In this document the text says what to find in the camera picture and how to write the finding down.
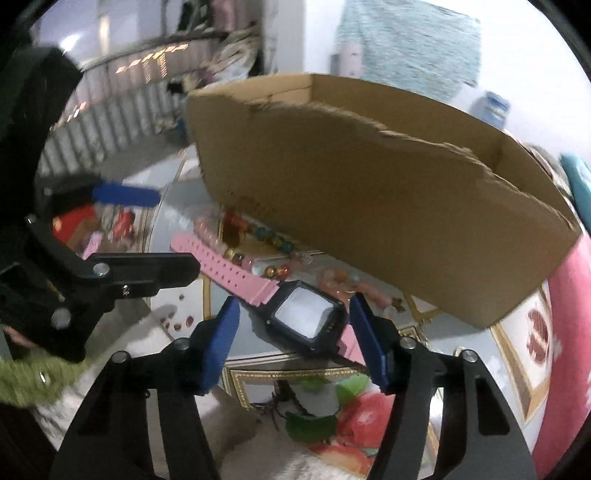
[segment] watch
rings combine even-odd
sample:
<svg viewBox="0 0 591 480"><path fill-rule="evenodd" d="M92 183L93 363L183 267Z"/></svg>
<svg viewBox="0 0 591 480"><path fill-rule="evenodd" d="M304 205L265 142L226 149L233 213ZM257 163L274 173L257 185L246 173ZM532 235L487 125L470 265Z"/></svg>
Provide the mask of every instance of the watch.
<svg viewBox="0 0 591 480"><path fill-rule="evenodd" d="M365 364L340 300L300 280L258 277L223 258L192 233L176 235L170 248L193 254L204 275L254 308L271 336L299 350L340 355Z"/></svg>

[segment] watch face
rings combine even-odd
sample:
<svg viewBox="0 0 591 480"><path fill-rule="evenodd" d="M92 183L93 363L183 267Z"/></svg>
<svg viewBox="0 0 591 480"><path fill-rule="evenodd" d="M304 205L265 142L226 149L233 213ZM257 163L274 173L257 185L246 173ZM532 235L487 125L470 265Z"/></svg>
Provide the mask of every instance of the watch face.
<svg viewBox="0 0 591 480"><path fill-rule="evenodd" d="M326 325L335 305L317 293L297 287L275 312L283 325L307 339L314 339Z"/></svg>

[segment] green fuzzy fabric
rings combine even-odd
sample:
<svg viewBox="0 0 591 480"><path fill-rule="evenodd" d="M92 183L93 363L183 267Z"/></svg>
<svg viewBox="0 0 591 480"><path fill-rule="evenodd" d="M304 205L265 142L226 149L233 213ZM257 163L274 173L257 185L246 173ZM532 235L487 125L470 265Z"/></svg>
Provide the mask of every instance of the green fuzzy fabric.
<svg viewBox="0 0 591 480"><path fill-rule="evenodd" d="M0 403L21 408L37 403L53 403L88 366L88 361L71 364L47 354L29 355L13 361L0 358Z"/></svg>

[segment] brown cardboard box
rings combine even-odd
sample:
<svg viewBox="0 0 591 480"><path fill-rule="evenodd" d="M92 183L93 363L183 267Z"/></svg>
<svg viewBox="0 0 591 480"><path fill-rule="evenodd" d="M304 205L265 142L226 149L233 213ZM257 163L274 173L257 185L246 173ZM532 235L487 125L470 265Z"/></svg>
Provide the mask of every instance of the brown cardboard box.
<svg viewBox="0 0 591 480"><path fill-rule="evenodd" d="M511 137L410 92L259 77L193 92L189 117L216 201L479 327L539 287L580 235Z"/></svg>

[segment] patterned tablecloth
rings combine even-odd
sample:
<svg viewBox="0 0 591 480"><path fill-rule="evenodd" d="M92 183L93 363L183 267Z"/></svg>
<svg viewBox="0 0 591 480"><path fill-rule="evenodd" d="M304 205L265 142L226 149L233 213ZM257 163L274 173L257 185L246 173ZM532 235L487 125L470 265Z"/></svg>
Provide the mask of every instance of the patterned tablecloth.
<svg viewBox="0 0 591 480"><path fill-rule="evenodd" d="M191 219L204 207L213 205L200 178L194 147L126 182L156 187L163 193L155 209L134 212L136 234L132 250L169 251L172 237L181 231L192 231ZM309 254L314 265L345 266L311 247L298 247ZM263 265L285 261L274 249L248 238L242 239L241 250L261 259ZM478 352L533 449L544 417L551 360L560 352L554 346L546 284L504 320L489 329L478 330L408 292L347 268L361 280L403 300L404 313L397 313L393 308L385 312L376 310L391 319L403 334L449 355L458 355L465 348ZM150 305L169 334L179 336L215 315L227 295L207 277L201 277L182 291L162 291L151 299ZM367 474L371 467L391 406L391 398L379 394L362 370L303 359L275 344L246 310L241 311L240 327L220 385L245 408L273 416L279 428L286 429L292 439L304 442L327 462L361 475ZM442 409L442 393L438 391L431 402L421 476L433 470Z"/></svg>

